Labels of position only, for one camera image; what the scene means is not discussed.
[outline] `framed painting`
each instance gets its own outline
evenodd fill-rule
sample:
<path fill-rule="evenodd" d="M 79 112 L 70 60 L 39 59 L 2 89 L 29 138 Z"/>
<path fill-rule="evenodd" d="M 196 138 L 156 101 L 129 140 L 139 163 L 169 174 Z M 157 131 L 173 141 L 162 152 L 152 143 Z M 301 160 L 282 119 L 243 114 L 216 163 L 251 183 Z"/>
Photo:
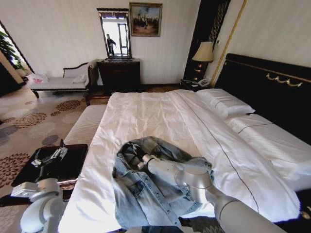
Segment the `framed painting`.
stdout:
<path fill-rule="evenodd" d="M 160 36 L 162 4 L 130 2 L 132 36 Z"/>

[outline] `lampshade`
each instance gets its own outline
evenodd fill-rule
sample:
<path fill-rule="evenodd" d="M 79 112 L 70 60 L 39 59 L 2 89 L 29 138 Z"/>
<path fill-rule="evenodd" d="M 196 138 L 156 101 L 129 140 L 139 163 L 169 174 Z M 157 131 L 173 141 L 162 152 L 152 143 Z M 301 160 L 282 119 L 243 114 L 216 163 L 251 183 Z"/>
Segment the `lampshade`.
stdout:
<path fill-rule="evenodd" d="M 213 42 L 201 42 L 200 47 L 194 57 L 192 58 L 199 62 L 213 61 Z"/>

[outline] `white duvet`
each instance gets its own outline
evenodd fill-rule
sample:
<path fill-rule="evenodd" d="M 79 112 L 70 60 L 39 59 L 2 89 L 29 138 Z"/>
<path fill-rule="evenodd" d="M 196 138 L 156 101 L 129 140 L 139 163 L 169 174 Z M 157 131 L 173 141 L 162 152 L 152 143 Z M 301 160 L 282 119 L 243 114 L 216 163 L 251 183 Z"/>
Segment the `white duvet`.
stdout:
<path fill-rule="evenodd" d="M 114 158 L 122 144 L 146 136 L 162 138 L 192 156 L 204 156 L 213 164 L 218 189 L 269 220 L 298 216 L 295 192 L 196 93 L 115 93 L 89 147 L 61 219 L 60 233 L 120 228 L 111 184 Z M 211 204 L 185 217 L 199 215 L 213 216 Z"/>

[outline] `mirror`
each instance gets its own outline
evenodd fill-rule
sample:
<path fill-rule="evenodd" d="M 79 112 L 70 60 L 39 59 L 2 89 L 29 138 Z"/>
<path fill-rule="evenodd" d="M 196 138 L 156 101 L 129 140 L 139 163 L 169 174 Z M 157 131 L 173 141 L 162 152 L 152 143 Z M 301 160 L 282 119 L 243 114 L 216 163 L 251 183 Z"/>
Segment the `mirror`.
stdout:
<path fill-rule="evenodd" d="M 97 8 L 108 58 L 131 58 L 128 9 Z"/>

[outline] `white pillow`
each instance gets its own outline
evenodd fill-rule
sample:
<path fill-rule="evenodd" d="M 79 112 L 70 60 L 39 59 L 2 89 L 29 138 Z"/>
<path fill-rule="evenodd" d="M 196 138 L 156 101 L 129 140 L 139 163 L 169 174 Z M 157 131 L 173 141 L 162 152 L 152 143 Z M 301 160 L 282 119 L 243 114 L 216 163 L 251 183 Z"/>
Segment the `white pillow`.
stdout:
<path fill-rule="evenodd" d="M 197 94 L 223 120 L 255 111 L 251 106 L 222 89 L 201 90 Z"/>
<path fill-rule="evenodd" d="M 48 77 L 44 74 L 29 74 L 26 76 L 29 81 L 34 83 L 47 83 L 49 81 Z"/>
<path fill-rule="evenodd" d="M 71 83 L 84 83 L 86 81 L 86 74 L 80 74 L 74 78 Z"/>
<path fill-rule="evenodd" d="M 311 188 L 310 145 L 257 114 L 225 122 L 271 161 L 292 188 L 296 191 Z"/>

